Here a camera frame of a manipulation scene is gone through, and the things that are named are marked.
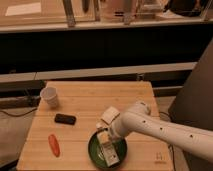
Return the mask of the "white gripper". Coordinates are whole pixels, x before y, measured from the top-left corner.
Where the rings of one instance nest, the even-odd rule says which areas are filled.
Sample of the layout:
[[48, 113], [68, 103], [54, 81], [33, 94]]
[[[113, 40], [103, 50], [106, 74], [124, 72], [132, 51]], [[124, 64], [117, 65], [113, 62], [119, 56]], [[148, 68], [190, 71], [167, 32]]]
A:
[[101, 120], [106, 123], [107, 125], [110, 125], [112, 121], [120, 114], [120, 112], [113, 106], [110, 106], [107, 108], [102, 116]]

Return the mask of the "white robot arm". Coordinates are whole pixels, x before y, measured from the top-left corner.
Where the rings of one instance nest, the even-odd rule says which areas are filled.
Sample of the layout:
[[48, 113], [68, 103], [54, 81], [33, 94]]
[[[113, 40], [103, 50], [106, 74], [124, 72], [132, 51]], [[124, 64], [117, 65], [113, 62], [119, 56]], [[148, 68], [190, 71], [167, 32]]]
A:
[[141, 133], [213, 163], [213, 131], [162, 121], [151, 117], [150, 113], [146, 103], [136, 101], [123, 112], [109, 107], [101, 120], [108, 125], [111, 142], [125, 139], [132, 132]]

